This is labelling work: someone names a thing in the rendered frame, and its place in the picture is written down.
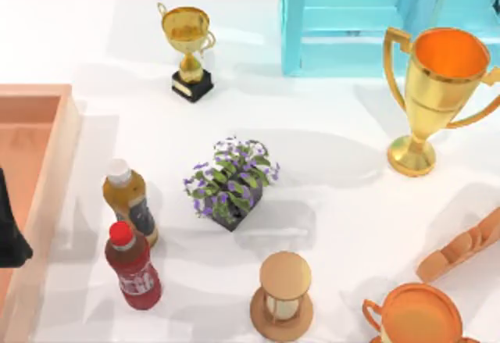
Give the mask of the purple flower plant grey pot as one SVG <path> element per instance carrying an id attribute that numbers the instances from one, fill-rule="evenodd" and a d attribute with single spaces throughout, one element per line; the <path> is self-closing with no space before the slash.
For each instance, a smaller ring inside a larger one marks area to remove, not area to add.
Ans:
<path id="1" fill-rule="evenodd" d="M 280 165 L 253 139 L 227 137 L 213 151 L 212 161 L 196 164 L 194 174 L 184 179 L 184 191 L 199 217 L 234 231 L 260 201 L 264 187 L 278 180 Z"/>

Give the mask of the amber bottle white cap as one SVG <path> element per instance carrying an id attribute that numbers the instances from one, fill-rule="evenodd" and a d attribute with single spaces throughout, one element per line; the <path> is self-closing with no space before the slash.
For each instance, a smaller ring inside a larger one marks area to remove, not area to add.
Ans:
<path id="1" fill-rule="evenodd" d="M 152 247 L 159 233 L 148 207 L 145 180 L 124 159 L 112 159 L 102 185 L 105 201 L 117 220 L 129 223 L 142 233 Z"/>

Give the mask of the small gold trophy black base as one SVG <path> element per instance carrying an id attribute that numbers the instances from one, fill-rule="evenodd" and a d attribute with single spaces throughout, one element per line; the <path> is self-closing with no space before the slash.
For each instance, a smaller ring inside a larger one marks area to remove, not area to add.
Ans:
<path id="1" fill-rule="evenodd" d="M 162 30 L 173 49 L 183 54 L 177 72 L 172 75 L 172 89 L 191 103 L 197 102 L 213 88 L 212 74 L 195 57 L 216 43 L 209 30 L 210 20 L 201 9 L 191 6 L 168 10 L 157 4 Z"/>

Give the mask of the wooden hourglass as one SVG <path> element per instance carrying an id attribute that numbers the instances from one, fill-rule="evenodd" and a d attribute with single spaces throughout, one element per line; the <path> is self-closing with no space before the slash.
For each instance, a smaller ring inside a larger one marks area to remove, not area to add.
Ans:
<path id="1" fill-rule="evenodd" d="M 262 263 L 259 279 L 250 303 L 253 326 L 276 343 L 298 340 L 313 321 L 309 264 L 296 253 L 276 252 Z"/>

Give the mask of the red bottle red cap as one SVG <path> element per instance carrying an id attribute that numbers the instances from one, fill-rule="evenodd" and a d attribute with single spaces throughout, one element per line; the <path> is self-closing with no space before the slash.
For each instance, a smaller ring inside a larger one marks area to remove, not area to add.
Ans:
<path id="1" fill-rule="evenodd" d="M 162 284 L 150 258 L 146 237 L 125 221 L 109 228 L 105 257 L 115 271 L 127 303 L 137 310 L 152 308 L 162 296 Z"/>

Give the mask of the light blue rack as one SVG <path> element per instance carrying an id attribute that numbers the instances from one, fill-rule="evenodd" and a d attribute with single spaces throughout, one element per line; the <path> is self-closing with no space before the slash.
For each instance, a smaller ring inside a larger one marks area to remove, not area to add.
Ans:
<path id="1" fill-rule="evenodd" d="M 281 68 L 295 77 L 381 77 L 387 28 L 458 27 L 500 66 L 500 0 L 280 0 Z"/>

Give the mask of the large gold trophy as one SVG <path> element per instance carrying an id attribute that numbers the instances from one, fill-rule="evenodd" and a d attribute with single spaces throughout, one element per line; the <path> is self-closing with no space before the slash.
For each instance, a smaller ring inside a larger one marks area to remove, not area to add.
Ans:
<path id="1" fill-rule="evenodd" d="M 393 45 L 409 54 L 405 90 L 393 71 Z M 480 112 L 462 120 L 455 117 L 481 83 L 500 82 L 500 68 L 490 69 L 490 52 L 473 34 L 453 27 L 425 30 L 417 38 L 393 27 L 384 35 L 383 64 L 387 84 L 405 112 L 411 133 L 395 139 L 387 151 L 391 166 L 407 177 L 428 174 L 436 154 L 428 138 L 441 129 L 464 127 L 483 119 L 500 106 L 496 97 Z"/>

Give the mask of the shallow salmon-coloured box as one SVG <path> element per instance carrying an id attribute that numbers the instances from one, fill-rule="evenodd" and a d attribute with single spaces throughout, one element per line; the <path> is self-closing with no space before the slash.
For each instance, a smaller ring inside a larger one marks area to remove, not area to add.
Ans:
<path id="1" fill-rule="evenodd" d="M 80 125 L 70 85 L 0 84 L 0 167 L 34 251 L 22 267 L 0 270 L 0 343 L 29 341 Z"/>

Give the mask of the orange bronze trophy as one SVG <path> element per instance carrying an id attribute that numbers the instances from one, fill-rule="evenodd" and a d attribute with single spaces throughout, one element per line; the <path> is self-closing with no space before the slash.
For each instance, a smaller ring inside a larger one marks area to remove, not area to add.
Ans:
<path id="1" fill-rule="evenodd" d="M 382 305 L 364 300 L 362 310 L 378 332 L 370 343 L 480 343 L 463 335 L 454 302 L 429 284 L 403 284 Z"/>

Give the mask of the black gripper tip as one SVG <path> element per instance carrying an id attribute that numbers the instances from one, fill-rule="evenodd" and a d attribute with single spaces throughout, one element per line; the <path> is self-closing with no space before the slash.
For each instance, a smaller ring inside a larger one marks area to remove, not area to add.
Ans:
<path id="1" fill-rule="evenodd" d="M 20 268 L 33 254 L 31 246 L 17 226 L 5 174 L 0 167 L 0 268 Z"/>

